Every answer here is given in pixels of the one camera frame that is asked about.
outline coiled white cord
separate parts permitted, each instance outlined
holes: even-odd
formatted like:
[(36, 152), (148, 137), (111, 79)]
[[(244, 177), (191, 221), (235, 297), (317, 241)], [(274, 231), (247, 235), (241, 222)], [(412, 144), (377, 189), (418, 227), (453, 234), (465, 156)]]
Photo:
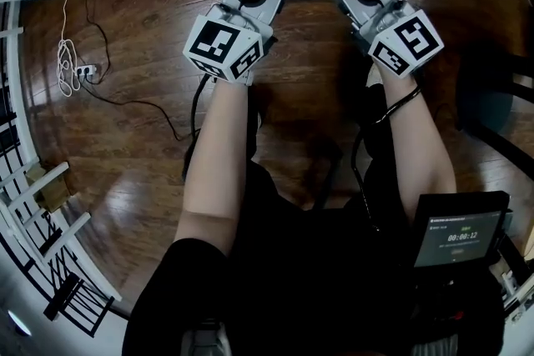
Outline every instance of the coiled white cord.
[[(70, 97), (73, 94), (73, 91), (80, 90), (82, 84), (76, 75), (78, 55), (76, 54), (74, 42), (71, 39), (64, 38), (65, 26), (67, 25), (67, 12), (65, 10), (67, 1), (68, 0), (65, 0), (63, 4), (63, 27), (61, 29), (61, 40), (58, 43), (58, 65), (56, 67), (56, 74), (58, 76), (59, 90), (65, 97)], [(70, 84), (65, 78), (65, 73), (70, 74)]]

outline black device frame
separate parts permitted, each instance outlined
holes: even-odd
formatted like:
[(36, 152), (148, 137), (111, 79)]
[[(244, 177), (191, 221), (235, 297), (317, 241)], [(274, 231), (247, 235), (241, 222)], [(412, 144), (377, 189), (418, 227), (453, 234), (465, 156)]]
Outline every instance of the black device frame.
[(430, 218), (436, 217), (461, 217), (482, 213), (500, 212), (501, 216), (495, 232), (491, 238), (491, 245), (482, 258), (451, 264), (439, 264), (436, 266), (413, 267), (414, 274), (418, 278), (454, 278), (458, 274), (470, 272), (482, 266), (490, 265), (492, 254), (498, 249), (500, 238), (504, 233), (502, 223), (508, 210), (510, 195), (497, 192), (475, 193), (449, 193), (449, 194), (422, 194), (417, 206), (416, 218), (413, 224), (413, 249), (411, 253), (411, 266), (415, 266), (421, 245), (428, 228)]

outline light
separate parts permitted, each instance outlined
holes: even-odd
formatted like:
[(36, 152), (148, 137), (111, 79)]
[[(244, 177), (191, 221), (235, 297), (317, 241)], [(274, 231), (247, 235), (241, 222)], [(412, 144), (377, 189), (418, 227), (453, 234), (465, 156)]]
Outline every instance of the light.
[(32, 333), (28, 329), (28, 327), (24, 324), (22, 320), (20, 320), (15, 313), (13, 313), (11, 310), (8, 310), (9, 317), (13, 320), (15, 325), (17, 325), (17, 332), (23, 335), (24, 337), (32, 336)]

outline person's right arm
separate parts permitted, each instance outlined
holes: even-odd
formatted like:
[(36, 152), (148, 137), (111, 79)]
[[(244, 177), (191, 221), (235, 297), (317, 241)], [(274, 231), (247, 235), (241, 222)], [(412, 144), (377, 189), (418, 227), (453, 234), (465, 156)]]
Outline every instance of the person's right arm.
[[(416, 88), (412, 76), (399, 79), (376, 64), (384, 82), (387, 107)], [(455, 193), (456, 178), (445, 144), (422, 94), (390, 116), (400, 200), (413, 221), (425, 193)]]

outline small tablet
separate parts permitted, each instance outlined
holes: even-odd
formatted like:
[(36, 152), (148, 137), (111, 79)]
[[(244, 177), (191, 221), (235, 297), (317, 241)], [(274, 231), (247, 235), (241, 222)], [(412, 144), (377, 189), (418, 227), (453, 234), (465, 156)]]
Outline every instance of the small tablet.
[(452, 273), (489, 265), (509, 201), (505, 192), (421, 195), (414, 222), (414, 268)]

